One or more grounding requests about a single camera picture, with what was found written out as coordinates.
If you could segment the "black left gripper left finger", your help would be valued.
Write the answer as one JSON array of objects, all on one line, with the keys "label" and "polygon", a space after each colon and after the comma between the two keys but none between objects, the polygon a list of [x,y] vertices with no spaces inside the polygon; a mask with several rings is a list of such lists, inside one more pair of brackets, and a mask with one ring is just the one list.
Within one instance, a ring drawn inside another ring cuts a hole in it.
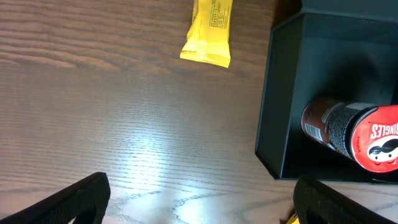
[{"label": "black left gripper left finger", "polygon": [[106,173],[95,172],[1,220],[3,224],[101,224],[111,195]]}]

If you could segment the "dark red Pringles can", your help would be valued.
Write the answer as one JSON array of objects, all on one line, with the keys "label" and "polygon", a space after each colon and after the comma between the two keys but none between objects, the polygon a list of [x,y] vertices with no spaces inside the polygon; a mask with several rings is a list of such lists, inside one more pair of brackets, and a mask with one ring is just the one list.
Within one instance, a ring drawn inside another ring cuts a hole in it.
[{"label": "dark red Pringles can", "polygon": [[397,170],[397,105],[317,100],[301,117],[303,132],[376,173]]}]

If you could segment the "long yellow snack packet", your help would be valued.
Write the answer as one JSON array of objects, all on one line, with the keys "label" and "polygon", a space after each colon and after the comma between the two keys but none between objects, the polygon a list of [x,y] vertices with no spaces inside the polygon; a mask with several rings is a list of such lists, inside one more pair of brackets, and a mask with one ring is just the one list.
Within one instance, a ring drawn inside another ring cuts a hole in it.
[{"label": "long yellow snack packet", "polygon": [[194,0],[192,24],[180,58],[228,68],[233,0]]}]

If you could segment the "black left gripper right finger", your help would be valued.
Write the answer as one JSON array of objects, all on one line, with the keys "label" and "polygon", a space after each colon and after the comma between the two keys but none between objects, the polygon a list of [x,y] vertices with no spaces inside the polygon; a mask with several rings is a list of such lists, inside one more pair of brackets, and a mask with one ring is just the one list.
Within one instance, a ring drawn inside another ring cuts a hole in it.
[{"label": "black left gripper right finger", "polygon": [[298,179],[293,201],[301,224],[395,224],[309,177]]}]

